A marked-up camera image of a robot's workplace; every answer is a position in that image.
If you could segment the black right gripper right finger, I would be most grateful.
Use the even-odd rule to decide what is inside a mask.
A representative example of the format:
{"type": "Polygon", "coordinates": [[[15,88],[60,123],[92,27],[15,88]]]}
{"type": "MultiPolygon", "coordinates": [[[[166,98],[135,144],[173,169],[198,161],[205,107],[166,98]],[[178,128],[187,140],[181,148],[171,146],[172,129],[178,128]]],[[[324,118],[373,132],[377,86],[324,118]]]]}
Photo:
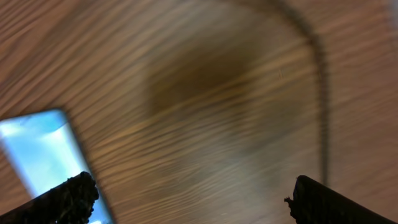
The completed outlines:
{"type": "Polygon", "coordinates": [[[306,175],[297,177],[293,197],[284,202],[297,224],[397,224],[306,175]]]}

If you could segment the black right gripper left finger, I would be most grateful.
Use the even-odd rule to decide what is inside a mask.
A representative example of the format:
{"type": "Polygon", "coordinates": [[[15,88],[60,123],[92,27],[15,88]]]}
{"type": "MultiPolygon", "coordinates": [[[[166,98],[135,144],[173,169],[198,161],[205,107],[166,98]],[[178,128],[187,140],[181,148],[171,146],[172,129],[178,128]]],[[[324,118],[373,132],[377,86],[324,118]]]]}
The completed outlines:
{"type": "Polygon", "coordinates": [[[31,201],[1,215],[1,224],[86,224],[99,199],[88,172],[69,178],[31,201]]]}

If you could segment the blue screen smartphone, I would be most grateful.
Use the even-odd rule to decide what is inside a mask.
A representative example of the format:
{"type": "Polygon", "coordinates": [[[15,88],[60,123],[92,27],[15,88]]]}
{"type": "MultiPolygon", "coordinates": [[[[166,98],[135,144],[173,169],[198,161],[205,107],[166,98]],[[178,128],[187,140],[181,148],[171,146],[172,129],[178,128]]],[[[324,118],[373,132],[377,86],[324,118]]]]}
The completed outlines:
{"type": "MultiPolygon", "coordinates": [[[[60,109],[1,120],[1,145],[32,199],[83,171],[95,180],[67,115],[60,109]]],[[[115,223],[97,182],[96,187],[99,199],[88,223],[115,223]]]]}

